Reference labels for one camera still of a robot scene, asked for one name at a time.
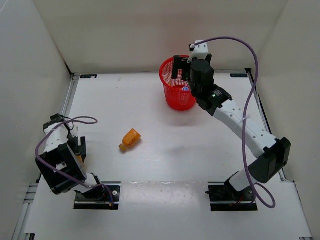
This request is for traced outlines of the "clear bottle blue cap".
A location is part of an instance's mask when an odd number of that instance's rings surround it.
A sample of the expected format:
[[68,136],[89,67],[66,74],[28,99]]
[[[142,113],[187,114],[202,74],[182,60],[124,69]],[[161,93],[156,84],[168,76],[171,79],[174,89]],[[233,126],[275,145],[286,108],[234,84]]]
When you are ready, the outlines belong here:
[[179,93],[180,92],[190,92],[190,88],[185,85],[177,85],[177,86],[174,86],[173,89]]

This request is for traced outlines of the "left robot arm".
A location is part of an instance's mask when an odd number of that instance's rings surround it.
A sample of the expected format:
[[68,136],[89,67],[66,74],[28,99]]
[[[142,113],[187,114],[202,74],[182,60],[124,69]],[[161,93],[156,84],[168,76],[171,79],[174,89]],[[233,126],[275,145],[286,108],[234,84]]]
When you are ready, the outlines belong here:
[[103,200],[107,189],[98,176],[86,172],[87,140],[78,136],[81,123],[59,113],[43,124],[45,137],[35,149],[35,162],[55,195],[75,191],[86,199]]

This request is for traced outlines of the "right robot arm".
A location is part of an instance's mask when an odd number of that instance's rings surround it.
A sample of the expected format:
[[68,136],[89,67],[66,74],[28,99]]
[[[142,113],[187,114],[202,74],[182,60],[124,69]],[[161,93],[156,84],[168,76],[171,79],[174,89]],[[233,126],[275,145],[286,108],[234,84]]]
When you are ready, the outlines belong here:
[[225,124],[242,140],[243,149],[249,149],[256,160],[231,176],[224,184],[224,193],[230,200],[238,199],[251,184],[265,184],[277,174],[289,160],[291,142],[265,132],[244,115],[232,96],[214,83],[211,57],[205,59],[174,56],[172,78],[181,72],[182,80],[188,83],[197,104],[212,117]]

